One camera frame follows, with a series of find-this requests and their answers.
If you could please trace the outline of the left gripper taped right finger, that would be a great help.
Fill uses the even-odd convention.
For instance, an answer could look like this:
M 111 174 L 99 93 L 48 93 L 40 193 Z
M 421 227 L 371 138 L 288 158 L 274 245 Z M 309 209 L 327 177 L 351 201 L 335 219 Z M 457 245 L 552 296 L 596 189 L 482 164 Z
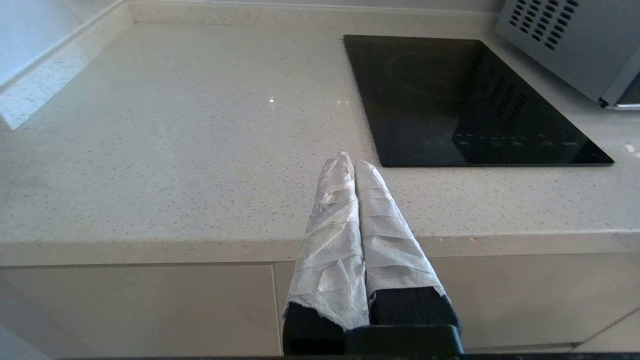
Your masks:
M 374 326 L 452 326 L 450 298 L 377 168 L 354 166 L 365 257 L 369 319 Z

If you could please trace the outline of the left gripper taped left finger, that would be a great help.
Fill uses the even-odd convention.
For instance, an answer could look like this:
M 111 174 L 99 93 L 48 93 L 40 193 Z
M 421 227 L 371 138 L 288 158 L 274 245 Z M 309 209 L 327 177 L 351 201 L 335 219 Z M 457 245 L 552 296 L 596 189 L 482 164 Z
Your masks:
M 318 178 L 284 307 L 286 356 L 345 353 L 346 335 L 370 325 L 355 171 L 347 152 Z

